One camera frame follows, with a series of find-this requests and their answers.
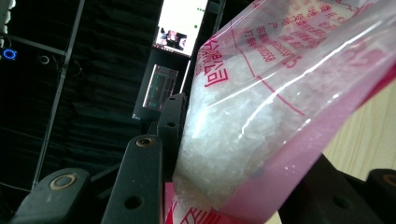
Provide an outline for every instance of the round hole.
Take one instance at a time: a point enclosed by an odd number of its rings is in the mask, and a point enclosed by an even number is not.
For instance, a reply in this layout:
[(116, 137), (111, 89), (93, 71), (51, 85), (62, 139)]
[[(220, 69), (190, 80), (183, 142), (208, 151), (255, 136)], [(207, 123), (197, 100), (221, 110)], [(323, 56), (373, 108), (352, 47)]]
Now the round hole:
[(144, 138), (144, 139), (140, 139), (139, 140), (139, 143), (141, 144), (141, 145), (147, 145), (147, 144), (149, 144), (151, 141), (148, 139), (148, 138)]
[(150, 137), (140, 138), (136, 141), (136, 145), (139, 147), (149, 147), (154, 144), (154, 139)]
[(78, 177), (74, 174), (60, 175), (50, 182), (49, 188), (52, 190), (67, 189), (72, 186), (77, 179)]
[(352, 204), (351, 202), (344, 196), (335, 195), (332, 197), (332, 202), (335, 203), (340, 208), (350, 209)]
[(125, 201), (125, 207), (134, 210), (140, 207), (143, 203), (143, 199), (139, 196), (132, 196)]

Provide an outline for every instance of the blue light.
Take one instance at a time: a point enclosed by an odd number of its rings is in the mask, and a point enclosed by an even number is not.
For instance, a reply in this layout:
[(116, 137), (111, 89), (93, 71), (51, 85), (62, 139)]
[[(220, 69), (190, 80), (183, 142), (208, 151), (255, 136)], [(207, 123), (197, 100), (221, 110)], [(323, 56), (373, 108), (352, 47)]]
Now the blue light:
[(15, 60), (17, 57), (17, 51), (13, 49), (4, 49), (3, 52), (1, 53), (2, 58), (8, 59), (8, 60)]

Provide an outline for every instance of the black metal bracket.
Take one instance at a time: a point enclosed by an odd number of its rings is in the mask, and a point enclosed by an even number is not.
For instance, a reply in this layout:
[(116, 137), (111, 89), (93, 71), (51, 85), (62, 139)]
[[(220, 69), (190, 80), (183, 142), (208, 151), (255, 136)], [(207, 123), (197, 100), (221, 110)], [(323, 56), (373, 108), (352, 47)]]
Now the black metal bracket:
[(373, 170), (364, 182), (323, 155), (279, 209), (283, 224), (395, 223), (395, 212), (396, 171)]
[[(170, 97), (149, 134), (130, 141), (122, 163), (91, 179), (79, 169), (47, 176), (11, 223), (163, 223), (163, 183), (175, 169), (186, 110), (184, 94)], [(279, 214), (283, 224), (395, 223), (395, 204), (396, 171), (373, 170), (364, 182), (321, 156)]]
[(11, 224), (65, 223), (89, 183), (88, 172), (63, 169), (42, 179), (23, 200)]

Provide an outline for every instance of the transparent plastic bag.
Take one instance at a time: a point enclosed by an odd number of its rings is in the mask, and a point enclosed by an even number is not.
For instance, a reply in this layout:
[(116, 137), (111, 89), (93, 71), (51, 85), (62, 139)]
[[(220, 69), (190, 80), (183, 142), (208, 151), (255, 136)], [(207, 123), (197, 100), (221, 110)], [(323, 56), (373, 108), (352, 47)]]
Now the transparent plastic bag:
[(263, 223), (393, 66), (395, 22), (394, 1), (267, 0), (212, 36), (198, 53), (169, 218)]

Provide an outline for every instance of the screen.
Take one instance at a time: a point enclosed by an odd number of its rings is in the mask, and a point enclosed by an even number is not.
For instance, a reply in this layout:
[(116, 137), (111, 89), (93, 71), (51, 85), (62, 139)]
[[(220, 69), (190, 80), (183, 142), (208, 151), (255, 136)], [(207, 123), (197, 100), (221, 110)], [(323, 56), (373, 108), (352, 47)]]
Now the screen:
[(160, 111), (172, 95), (178, 71), (154, 64), (143, 107)]
[(154, 47), (190, 57), (206, 4), (207, 0), (164, 0)]

